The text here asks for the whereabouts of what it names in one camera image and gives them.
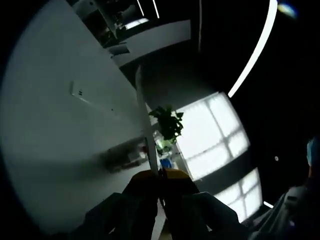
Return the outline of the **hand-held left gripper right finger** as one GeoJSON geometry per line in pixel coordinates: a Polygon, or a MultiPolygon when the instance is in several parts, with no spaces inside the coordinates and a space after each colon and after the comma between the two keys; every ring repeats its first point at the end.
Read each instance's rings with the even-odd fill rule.
{"type": "Polygon", "coordinates": [[[185,172],[161,170],[161,198],[174,240],[240,240],[236,212],[208,192],[200,192],[185,172]]]}

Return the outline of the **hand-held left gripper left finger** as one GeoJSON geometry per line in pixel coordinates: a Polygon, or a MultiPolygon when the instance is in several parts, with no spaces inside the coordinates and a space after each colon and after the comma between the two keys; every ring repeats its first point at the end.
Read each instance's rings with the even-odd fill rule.
{"type": "Polygon", "coordinates": [[[85,215],[90,239],[150,240],[158,213],[158,178],[135,174],[125,189],[112,193],[85,215]]]}

